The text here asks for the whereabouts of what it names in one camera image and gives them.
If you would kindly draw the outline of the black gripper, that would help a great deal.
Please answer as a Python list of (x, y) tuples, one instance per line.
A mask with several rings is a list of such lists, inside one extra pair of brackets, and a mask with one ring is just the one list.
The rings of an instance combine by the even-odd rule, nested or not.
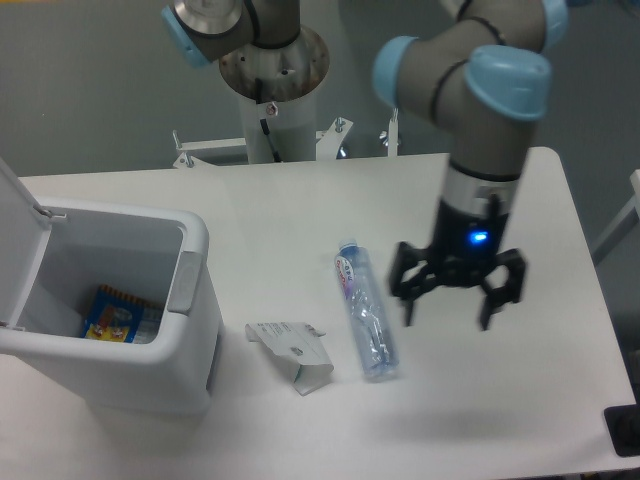
[[(483, 331), (505, 304), (521, 301), (527, 261), (520, 249), (498, 254), (508, 219), (507, 213), (501, 213), (503, 204), (498, 197), (490, 197), (477, 216), (441, 199), (431, 244), (425, 248), (404, 241), (397, 244), (387, 284), (404, 308), (406, 327), (413, 324), (415, 302), (439, 286), (481, 286), (485, 299), (478, 321)], [(506, 278), (502, 285), (493, 286), (488, 275), (500, 268), (506, 270)]]

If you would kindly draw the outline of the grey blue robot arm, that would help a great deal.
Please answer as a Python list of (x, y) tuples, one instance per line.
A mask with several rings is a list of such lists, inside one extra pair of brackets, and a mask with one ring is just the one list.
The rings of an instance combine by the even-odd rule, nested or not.
[[(248, 102), (252, 163), (317, 158), (315, 117), (304, 102), (325, 80), (324, 41), (296, 1), (173, 1), (161, 16), (194, 67), (217, 64)], [(520, 300), (526, 262), (501, 241), (538, 121), (551, 67), (543, 53), (568, 25), (562, 1), (466, 1), (430, 39), (397, 37), (377, 54), (372, 83), (389, 106), (453, 135), (431, 243), (397, 246), (391, 294), (411, 310), (440, 286), (480, 287), (479, 323)]]

